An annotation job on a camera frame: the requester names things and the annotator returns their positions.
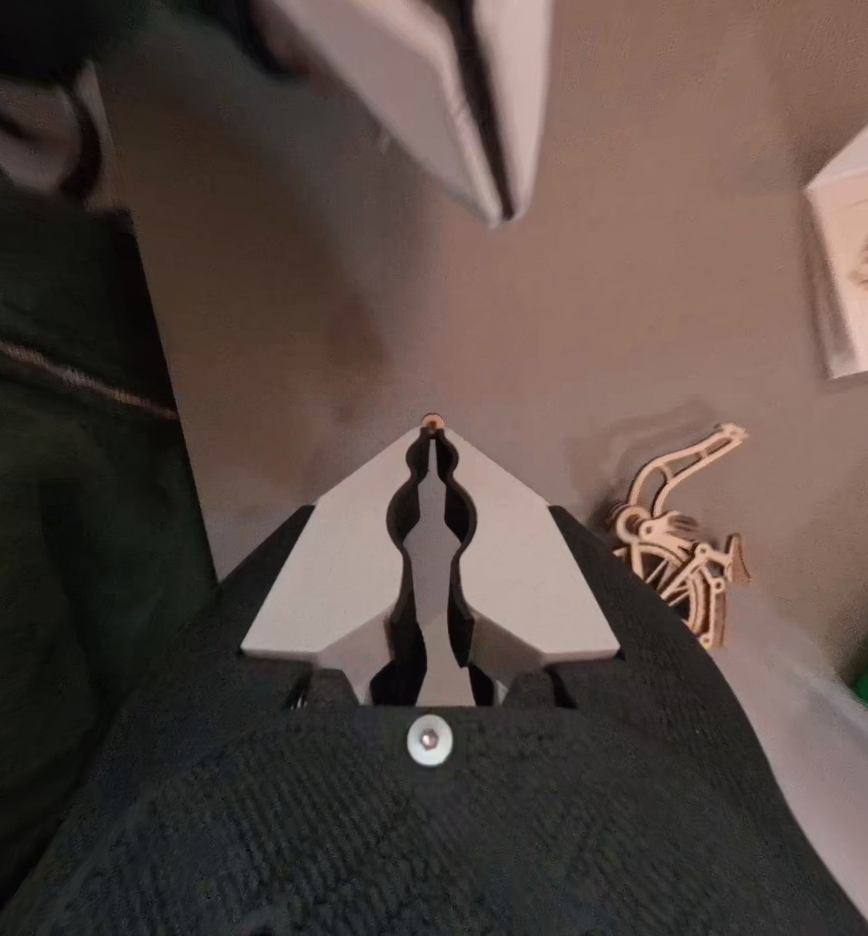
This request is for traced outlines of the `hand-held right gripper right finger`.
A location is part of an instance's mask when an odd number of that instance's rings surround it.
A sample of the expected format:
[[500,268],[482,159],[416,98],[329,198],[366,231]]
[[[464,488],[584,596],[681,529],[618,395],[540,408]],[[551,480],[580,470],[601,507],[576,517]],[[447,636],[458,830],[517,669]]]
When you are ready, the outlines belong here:
[[438,428],[451,558],[448,632],[474,704],[521,674],[614,659],[620,646],[545,498],[456,432]]

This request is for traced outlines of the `wooden bicycle model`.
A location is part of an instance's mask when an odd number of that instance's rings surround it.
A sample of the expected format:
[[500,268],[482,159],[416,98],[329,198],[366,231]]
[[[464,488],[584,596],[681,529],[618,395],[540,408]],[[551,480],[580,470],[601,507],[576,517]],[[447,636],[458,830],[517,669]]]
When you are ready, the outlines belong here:
[[616,541],[615,557],[649,585],[708,650],[724,644],[730,586],[751,580],[743,539],[732,533],[724,544],[712,544],[701,536],[696,520],[670,508],[669,497],[747,437],[746,429],[721,424],[696,444],[651,459],[607,518]]

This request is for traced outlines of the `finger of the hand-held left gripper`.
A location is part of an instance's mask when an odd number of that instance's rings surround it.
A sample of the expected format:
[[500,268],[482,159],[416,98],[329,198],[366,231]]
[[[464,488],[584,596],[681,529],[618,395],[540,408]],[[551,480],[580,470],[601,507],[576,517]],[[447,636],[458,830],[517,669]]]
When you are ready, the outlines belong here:
[[513,216],[498,108],[474,2],[258,2],[268,51],[299,52],[495,226]]
[[486,65],[510,196],[510,217],[529,209],[547,107],[553,1],[477,1],[473,24]]

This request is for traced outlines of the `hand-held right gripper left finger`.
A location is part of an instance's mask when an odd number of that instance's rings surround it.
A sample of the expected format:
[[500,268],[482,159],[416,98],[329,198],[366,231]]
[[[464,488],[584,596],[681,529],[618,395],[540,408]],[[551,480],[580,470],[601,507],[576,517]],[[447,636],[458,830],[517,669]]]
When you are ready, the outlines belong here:
[[404,540],[418,522],[428,430],[412,429],[327,490],[241,643],[249,658],[345,674],[358,700],[419,632]]

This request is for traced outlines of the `white instruction booklet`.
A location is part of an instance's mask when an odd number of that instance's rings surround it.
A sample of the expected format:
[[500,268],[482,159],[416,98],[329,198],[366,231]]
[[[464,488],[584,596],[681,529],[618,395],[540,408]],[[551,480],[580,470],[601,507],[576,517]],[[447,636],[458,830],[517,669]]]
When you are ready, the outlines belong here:
[[818,313],[828,376],[868,372],[868,124],[805,186],[829,278]]

